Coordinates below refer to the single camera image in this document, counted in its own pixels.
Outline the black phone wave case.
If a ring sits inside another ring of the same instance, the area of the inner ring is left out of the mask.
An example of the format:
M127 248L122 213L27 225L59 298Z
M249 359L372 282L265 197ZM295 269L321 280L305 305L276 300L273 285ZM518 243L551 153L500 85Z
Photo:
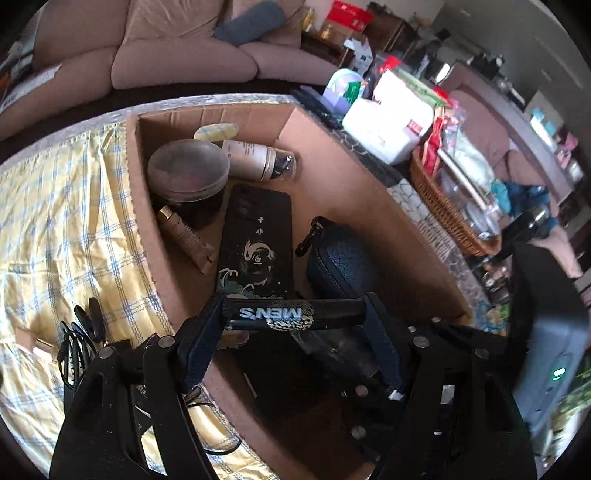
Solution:
M290 196L238 183L232 187L217 260L215 292L256 298L294 293Z

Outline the black men's tube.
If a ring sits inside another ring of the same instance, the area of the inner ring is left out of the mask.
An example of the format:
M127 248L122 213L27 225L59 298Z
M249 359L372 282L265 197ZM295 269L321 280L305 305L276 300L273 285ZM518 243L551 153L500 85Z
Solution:
M362 325L363 299L279 300L232 299L223 301L222 315L232 330L277 332L334 330Z

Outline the round dark lidded container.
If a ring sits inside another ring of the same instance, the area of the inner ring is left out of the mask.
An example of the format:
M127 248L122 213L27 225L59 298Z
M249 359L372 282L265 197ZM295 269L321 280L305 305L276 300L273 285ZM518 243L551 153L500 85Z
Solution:
M228 183L226 153L211 142L177 140L158 148L147 163L150 190L173 204L191 203L216 195Z

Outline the tan cosmetic tube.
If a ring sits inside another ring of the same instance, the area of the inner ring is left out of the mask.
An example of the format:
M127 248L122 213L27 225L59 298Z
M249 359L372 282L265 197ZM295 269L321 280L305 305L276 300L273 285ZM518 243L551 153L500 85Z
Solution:
M202 274L211 270L216 260L216 249L201 238L169 206L157 212L159 226L176 242Z

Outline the yellow plaid tablecloth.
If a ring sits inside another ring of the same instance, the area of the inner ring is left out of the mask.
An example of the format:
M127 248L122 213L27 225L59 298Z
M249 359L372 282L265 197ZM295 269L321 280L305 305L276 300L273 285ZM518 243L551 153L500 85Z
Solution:
M16 335L56 344L90 298L111 340L172 330L138 231L121 123L1 169L1 418L42 475L64 420L63 381L52 357Z

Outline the dark blue zip case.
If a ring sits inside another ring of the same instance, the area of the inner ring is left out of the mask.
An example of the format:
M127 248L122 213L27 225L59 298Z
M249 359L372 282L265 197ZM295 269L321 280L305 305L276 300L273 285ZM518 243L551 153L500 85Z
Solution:
M367 243L348 225L317 216L295 249L308 256L308 284L321 299L355 299L376 292L380 271Z

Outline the brown cardboard box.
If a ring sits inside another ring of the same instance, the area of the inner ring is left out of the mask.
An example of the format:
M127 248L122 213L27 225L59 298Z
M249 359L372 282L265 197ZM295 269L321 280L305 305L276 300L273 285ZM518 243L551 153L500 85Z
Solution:
M200 126L235 123L242 140L297 154L297 175L273 187L290 195L291 240L304 239L315 216L349 225L365 239L385 281L379 295L406 320L439 316L470 324L473 310L443 259L443 248L370 173L303 110L288 104L198 106L130 116L125 123L132 204L156 291L173 326L197 315L214 290L162 236L150 205L147 162L162 145L190 138ZM329 399L294 419L273 421L256 406L231 351L216 353L204 386L245 443L283 479L363 479L372 465L346 436L337 400Z

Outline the wicker basket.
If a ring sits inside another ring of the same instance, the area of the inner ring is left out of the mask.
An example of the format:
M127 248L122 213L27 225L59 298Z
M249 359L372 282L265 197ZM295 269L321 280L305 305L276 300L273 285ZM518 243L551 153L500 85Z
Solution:
M501 236L493 236L489 240L480 239L477 233L469 227L468 222L460 215L460 211L452 204L451 200L424 171L421 156L422 147L418 146L412 152L411 181L435 219L450 234L465 254L477 257L497 255L502 246Z

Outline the beige pump bottle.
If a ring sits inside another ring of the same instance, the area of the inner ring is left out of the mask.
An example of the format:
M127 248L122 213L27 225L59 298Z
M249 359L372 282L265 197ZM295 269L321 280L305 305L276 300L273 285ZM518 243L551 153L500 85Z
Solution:
M293 152L235 140L224 140L221 149L228 156L232 178L270 182L296 176L297 156Z

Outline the pale yellow pouch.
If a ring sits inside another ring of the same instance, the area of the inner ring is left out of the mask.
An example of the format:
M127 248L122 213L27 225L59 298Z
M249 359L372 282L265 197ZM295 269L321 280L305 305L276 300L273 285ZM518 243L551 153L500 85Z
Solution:
M238 136L239 127L235 123L216 123L201 126L193 134L193 139L206 142L223 142Z

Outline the white tissue pack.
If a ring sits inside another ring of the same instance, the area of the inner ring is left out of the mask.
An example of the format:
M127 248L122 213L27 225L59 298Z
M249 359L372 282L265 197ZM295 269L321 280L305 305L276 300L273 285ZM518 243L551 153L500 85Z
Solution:
M386 165L408 158L431 128L434 108L417 96L396 71L388 70L372 99L360 98L342 119L342 128Z

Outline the white paper on sofa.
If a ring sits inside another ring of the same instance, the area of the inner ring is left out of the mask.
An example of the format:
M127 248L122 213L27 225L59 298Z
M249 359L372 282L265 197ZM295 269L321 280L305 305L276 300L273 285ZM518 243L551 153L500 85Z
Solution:
M3 113L7 108L16 103L22 97L51 81L61 69L61 67L62 65L58 64L51 68L47 68L15 85L1 101L0 112Z

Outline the pink-brown sofa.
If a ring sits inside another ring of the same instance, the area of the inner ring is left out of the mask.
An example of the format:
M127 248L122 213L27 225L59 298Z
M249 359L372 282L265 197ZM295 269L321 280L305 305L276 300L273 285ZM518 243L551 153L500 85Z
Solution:
M46 1L1 54L1 101L58 64L48 83L1 113L7 140L111 91L255 79L325 86L335 65L301 47L304 2L274 1L283 26L235 47L215 39L219 24L262 1Z

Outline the blue-grey cushion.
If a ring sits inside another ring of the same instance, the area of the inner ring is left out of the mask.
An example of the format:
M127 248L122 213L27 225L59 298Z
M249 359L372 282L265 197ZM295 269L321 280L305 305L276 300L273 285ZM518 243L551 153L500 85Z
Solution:
M217 25L213 30L213 36L238 47L280 28L286 20L286 14L280 5L273 1L263 1L253 5L235 19Z

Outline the red box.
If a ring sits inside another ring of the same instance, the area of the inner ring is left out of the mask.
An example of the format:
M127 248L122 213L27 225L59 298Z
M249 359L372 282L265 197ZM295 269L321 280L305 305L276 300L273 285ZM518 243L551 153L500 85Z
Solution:
M327 15L327 20L337 23L342 27L363 33L374 18L374 14L361 7L342 2L332 2L331 10Z

